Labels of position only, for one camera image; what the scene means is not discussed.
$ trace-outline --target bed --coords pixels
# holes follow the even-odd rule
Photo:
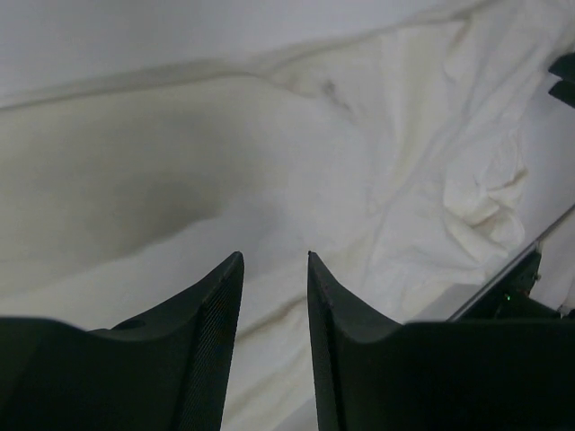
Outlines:
[[[223,429],[314,429],[307,250],[398,321],[446,319],[575,204],[575,114],[546,93],[574,3],[467,3],[365,2],[339,33],[318,5],[275,40],[223,33],[250,46],[225,64],[12,74],[0,312],[110,327],[239,249]],[[183,57],[238,49],[206,40]]]

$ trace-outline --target white fabric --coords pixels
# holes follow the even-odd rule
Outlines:
[[[517,124],[574,8],[485,2],[259,76],[0,113],[0,312],[110,325],[241,250],[223,429],[272,429],[313,394],[307,250],[405,321],[522,242]]]
[[[531,291],[531,298],[558,310],[575,309],[575,214],[571,213],[540,244],[541,279]]]

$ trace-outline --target black device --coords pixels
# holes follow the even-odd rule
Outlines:
[[[559,312],[529,298],[539,276],[541,253],[529,252],[487,292],[480,292],[450,320],[560,319]]]
[[[575,53],[557,58],[549,67],[549,72],[562,79],[555,83],[549,94],[575,108]]]
[[[400,325],[313,253],[307,294],[320,431],[575,429],[572,321]]]
[[[237,252],[112,330],[0,319],[0,430],[217,431],[242,286]]]

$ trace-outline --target white bed sheet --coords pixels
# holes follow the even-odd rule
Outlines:
[[[545,62],[572,41],[563,30],[572,28],[573,3],[502,3],[502,10],[487,10],[489,19],[479,20],[479,26],[464,13],[455,20],[414,24],[340,44],[326,56],[303,56],[281,66],[275,57],[274,67],[259,63],[258,73],[275,86],[237,75],[202,85],[4,112],[0,182],[5,279],[0,312],[54,316],[86,328],[110,326],[190,285],[232,249],[242,249],[248,270],[224,429],[272,429],[312,393],[305,309],[307,249],[321,252],[336,275],[376,308],[405,320],[454,280],[480,284],[489,265],[494,270],[523,239],[520,231],[512,238],[494,237],[493,230],[477,237],[470,223],[484,209],[475,204],[488,196],[490,211],[507,217],[502,225],[518,226],[513,193],[509,200],[500,192],[509,190],[508,182],[519,184],[515,179],[521,178],[523,167],[514,153],[518,120],[545,75]],[[519,41],[514,31],[522,35]],[[452,61],[443,64],[442,56]],[[358,74],[351,73],[354,67]],[[384,90],[375,91],[373,85],[383,85]],[[350,115],[359,111],[364,114],[361,121]],[[468,121],[456,119],[462,112]],[[438,137],[433,127],[441,121],[455,127],[453,135]],[[481,134],[486,128],[487,137]],[[410,136],[414,129],[418,134]],[[395,136],[385,136],[390,130]],[[374,136],[389,145],[368,145]],[[204,144],[195,143],[198,137]],[[477,175],[478,190],[462,182],[461,189],[477,192],[473,205],[458,207],[457,199],[444,202],[445,176],[433,175],[445,172],[443,163],[452,156],[465,157],[458,149],[473,151],[472,145],[461,144],[478,137],[484,138],[478,145],[495,154],[502,147],[511,149],[506,160],[514,162],[502,171],[508,181],[482,182],[486,168],[493,166],[489,156],[475,166],[477,171],[470,171]],[[329,145],[310,144],[317,142]],[[411,151],[405,156],[408,142]],[[206,153],[206,143],[218,157]],[[422,154],[432,154],[441,163],[432,163],[431,169]],[[389,167],[390,158],[402,161],[402,168],[381,169]],[[119,170],[128,174],[118,175]],[[214,177],[214,172],[223,175]],[[387,203],[397,197],[398,189],[409,197],[407,183],[417,187],[418,181],[429,179],[438,188],[415,208],[425,214],[429,205],[445,205],[456,218],[468,217],[457,226],[464,229],[463,238],[470,233],[473,240],[462,243],[460,236],[457,244],[472,251],[474,259],[457,260],[465,252],[445,242],[445,230],[427,237],[419,251],[439,250],[437,241],[452,247],[455,254],[449,252],[442,262],[457,258],[457,271],[436,280],[425,301],[413,290],[407,294],[416,300],[406,302],[409,295],[401,284],[382,283],[383,273],[377,271],[389,261],[381,247],[385,232],[401,232],[393,225],[386,230],[382,222],[393,218],[385,218],[382,211],[392,208]],[[125,188],[115,195],[119,183]],[[484,193],[489,190],[497,193]],[[97,205],[78,206],[84,193]],[[202,203],[201,211],[193,205],[197,202]],[[138,214],[149,217],[143,223]],[[86,220],[95,222],[88,234]],[[7,225],[16,229],[6,231]],[[422,235],[436,227],[431,224]],[[147,233],[144,238],[141,232]],[[409,251],[411,240],[405,240],[401,235],[392,238],[396,249],[403,245],[402,250]],[[434,265],[439,268],[441,262]],[[48,280],[53,282],[50,286],[30,289]],[[138,290],[142,285],[145,291]],[[254,352],[259,361],[254,361]]]
[[[523,154],[529,169],[524,196],[517,208],[525,230],[523,244],[506,260],[513,260],[524,247],[535,241],[547,228],[575,205],[575,110],[547,94],[557,81],[548,76],[529,102],[521,120]],[[573,241],[575,215],[560,224],[542,243],[542,279],[532,297],[558,308],[573,301]],[[418,320],[443,321],[452,316],[481,287],[455,285],[429,304]],[[314,399],[307,400],[274,431],[317,431]]]
[[[445,1],[3,0],[0,96],[354,35]]]

